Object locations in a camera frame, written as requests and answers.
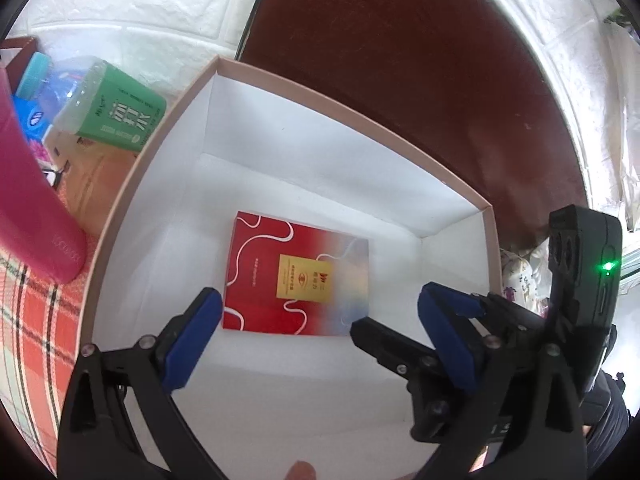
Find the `red plaid tablecloth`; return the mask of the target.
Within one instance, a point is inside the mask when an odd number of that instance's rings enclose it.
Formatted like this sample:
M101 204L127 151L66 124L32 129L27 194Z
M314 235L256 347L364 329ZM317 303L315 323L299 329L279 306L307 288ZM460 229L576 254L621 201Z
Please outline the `red plaid tablecloth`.
M36 459L56 473L58 426L78 355L85 290L98 239L87 237L81 274L60 285L1 252L1 403Z

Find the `pink cylindrical bottle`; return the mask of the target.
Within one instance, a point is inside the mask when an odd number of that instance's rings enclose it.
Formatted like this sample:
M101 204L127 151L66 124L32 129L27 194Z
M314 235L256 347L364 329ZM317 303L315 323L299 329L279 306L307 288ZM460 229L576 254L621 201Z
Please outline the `pink cylindrical bottle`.
M58 284L73 281L87 257L84 231L32 156L1 72L1 246Z

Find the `red booklet with gold label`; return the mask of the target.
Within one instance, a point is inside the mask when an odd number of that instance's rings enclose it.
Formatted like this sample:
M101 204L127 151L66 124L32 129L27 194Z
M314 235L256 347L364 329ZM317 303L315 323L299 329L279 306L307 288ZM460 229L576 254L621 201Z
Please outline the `red booklet with gold label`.
M222 326L237 332L346 336L369 315L369 241L240 211Z

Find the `white open cardboard box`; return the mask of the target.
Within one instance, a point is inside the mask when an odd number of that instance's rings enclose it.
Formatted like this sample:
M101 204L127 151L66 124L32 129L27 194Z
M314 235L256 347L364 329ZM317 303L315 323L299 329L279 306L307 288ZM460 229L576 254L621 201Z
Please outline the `white open cardboard box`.
M230 309L174 399L232 479L280 479L299 460L322 479L395 479L433 447L412 440L405 382L324 336L277 295L259 251L300 251L304 229L341 234L312 258L366 264L372 318L420 342L422 286L495 292L491 204L396 133L293 81L215 58L171 107L110 211L79 342L127 348L205 287L257 287L267 316Z

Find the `brown cardboard box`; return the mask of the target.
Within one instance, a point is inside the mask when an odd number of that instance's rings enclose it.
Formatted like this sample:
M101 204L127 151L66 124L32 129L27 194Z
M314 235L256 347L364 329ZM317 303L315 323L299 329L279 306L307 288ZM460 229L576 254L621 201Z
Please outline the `brown cardboard box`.
M55 128L43 145L63 170L68 210L81 229L99 237L137 154Z

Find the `blue tissue pack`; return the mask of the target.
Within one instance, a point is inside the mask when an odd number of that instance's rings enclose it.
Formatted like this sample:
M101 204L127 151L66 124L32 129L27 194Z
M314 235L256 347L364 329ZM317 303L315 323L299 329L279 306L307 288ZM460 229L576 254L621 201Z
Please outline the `blue tissue pack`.
M42 143L51 124L39 104L36 101L27 101L17 96L12 96L12 100L25 138L29 141Z

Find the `green label plastic bottle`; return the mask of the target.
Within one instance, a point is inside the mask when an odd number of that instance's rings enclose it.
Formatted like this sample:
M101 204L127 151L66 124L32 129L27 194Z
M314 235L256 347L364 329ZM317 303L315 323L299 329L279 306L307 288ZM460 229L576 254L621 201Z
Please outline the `green label plastic bottle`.
M58 130L139 153L167 110L163 96L100 58L71 58L52 79L61 84Z

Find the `dark red round table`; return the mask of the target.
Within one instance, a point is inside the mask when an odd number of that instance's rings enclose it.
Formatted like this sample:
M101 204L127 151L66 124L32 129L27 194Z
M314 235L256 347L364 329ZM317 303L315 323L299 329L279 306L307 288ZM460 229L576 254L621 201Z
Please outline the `dark red round table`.
M503 248L587 201L549 81L491 0L257 0L239 58L431 155L491 203Z

